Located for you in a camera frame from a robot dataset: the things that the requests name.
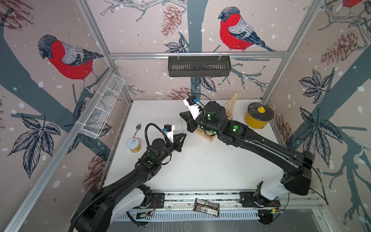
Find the wooden jewelry display stand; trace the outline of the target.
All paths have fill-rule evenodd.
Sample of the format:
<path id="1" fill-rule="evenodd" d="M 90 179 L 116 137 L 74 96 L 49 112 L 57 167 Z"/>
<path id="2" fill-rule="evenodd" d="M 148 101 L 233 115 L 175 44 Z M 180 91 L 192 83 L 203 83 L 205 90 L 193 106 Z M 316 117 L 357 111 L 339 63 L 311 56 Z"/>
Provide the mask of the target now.
<path id="1" fill-rule="evenodd" d="M 224 108 L 226 109 L 226 114 L 227 114 L 228 119 L 232 119 L 233 110 L 234 110 L 237 98 L 238 98 L 238 92 L 235 92 L 232 95 L 232 97 L 230 98 L 230 100 L 224 105 Z M 210 143 L 215 138 L 217 138 L 215 133 L 211 133 L 209 131 L 204 131 L 200 128 L 196 129 L 195 132 Z"/>

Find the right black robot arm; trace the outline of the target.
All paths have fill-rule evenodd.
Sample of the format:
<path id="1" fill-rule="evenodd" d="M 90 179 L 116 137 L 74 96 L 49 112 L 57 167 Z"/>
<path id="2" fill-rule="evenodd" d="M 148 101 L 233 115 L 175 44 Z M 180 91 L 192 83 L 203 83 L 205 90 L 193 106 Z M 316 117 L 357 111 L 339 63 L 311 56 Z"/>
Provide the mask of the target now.
<path id="1" fill-rule="evenodd" d="M 283 170 L 274 180 L 259 183 L 257 193 L 262 197 L 273 200 L 289 192 L 301 196 L 308 194 L 314 161 L 312 153 L 289 150 L 259 135 L 245 124 L 229 120 L 226 109 L 216 101 L 210 101 L 205 107 L 190 98 L 183 102 L 188 111 L 181 112 L 180 117 L 185 120 L 189 132 L 202 129 L 213 133 L 226 145 L 249 150 Z"/>

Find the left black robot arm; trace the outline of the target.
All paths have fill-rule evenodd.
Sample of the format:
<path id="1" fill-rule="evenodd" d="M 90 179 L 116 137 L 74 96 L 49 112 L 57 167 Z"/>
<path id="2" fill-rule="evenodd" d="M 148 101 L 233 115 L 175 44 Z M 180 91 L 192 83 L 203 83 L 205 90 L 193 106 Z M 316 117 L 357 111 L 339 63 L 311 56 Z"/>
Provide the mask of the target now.
<path id="1" fill-rule="evenodd" d="M 116 216 L 138 206 L 150 205 L 152 190 L 145 183 L 159 172 L 164 160 L 170 159 L 174 151 L 182 151 L 186 134 L 174 134 L 169 124 L 163 129 L 154 123 L 147 126 L 155 127 L 163 137 L 149 142 L 146 134 L 146 151 L 131 172 L 113 184 L 101 189 L 93 187 L 87 192 L 72 216 L 70 232 L 105 232 Z"/>

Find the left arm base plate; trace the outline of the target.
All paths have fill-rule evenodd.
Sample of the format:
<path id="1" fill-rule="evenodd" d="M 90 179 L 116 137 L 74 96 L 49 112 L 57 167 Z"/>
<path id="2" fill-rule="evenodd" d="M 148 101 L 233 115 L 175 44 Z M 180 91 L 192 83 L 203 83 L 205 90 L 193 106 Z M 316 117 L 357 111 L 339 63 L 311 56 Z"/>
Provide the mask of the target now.
<path id="1" fill-rule="evenodd" d="M 139 208 L 143 209 L 157 209 L 163 208 L 165 202 L 165 193 L 149 193 L 145 195 L 143 202 Z"/>

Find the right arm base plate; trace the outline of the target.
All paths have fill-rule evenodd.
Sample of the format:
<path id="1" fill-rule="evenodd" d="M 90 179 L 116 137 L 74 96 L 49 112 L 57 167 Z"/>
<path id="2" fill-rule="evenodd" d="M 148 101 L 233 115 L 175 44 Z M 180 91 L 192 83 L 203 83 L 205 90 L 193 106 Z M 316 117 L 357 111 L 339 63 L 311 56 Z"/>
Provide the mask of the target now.
<path id="1" fill-rule="evenodd" d="M 280 208 L 281 207 L 278 197 L 276 197 L 273 200 L 270 200 L 261 194 L 262 185 L 263 185 L 263 181 L 261 181 L 257 185 L 257 189 L 255 190 L 255 192 L 246 191 L 246 192 L 239 193 L 240 195 L 239 203 L 242 205 L 242 207 L 252 207 L 252 208 L 265 208 L 265 207 Z"/>

